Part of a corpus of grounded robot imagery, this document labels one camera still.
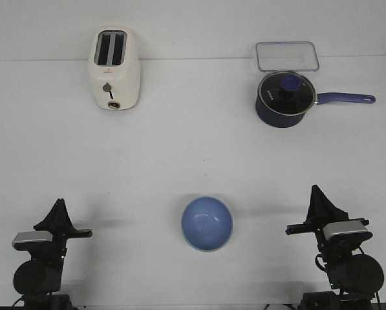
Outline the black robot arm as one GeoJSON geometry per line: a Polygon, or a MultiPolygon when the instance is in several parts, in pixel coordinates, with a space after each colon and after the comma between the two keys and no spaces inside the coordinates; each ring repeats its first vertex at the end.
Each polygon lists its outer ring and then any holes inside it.
{"type": "Polygon", "coordinates": [[[68,294],[59,294],[67,241],[90,238],[90,229],[76,229],[65,200],[58,198],[33,231],[19,232],[12,240],[17,251],[26,251],[29,261],[14,273],[14,289],[21,295],[24,309],[75,309],[68,294]]]}
{"type": "Polygon", "coordinates": [[[385,276],[378,261],[361,248],[373,237],[368,224],[365,218],[350,218],[318,185],[312,186],[306,220],[289,225],[285,233],[315,234],[315,264],[326,273],[331,290],[304,293],[298,309],[372,309],[385,276]]]}

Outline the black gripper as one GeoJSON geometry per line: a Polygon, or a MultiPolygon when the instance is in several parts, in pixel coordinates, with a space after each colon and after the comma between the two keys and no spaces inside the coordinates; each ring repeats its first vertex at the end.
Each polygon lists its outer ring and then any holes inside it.
{"type": "Polygon", "coordinates": [[[63,267],[67,254],[67,241],[69,239],[90,238],[92,236],[91,229],[74,230],[63,198],[58,198],[45,218],[33,226],[33,228],[35,230],[33,232],[35,239],[27,249],[31,258],[56,267],[63,267]],[[58,218],[60,206],[63,231],[71,232],[51,233],[49,231],[56,231],[60,228],[58,218]]]}
{"type": "Polygon", "coordinates": [[[351,256],[369,239],[368,224],[369,220],[364,218],[348,220],[348,213],[337,208],[317,185],[313,185],[305,222],[288,225],[285,233],[314,233],[322,259],[332,262],[351,256]],[[316,216],[328,223],[313,222],[316,216]]]}

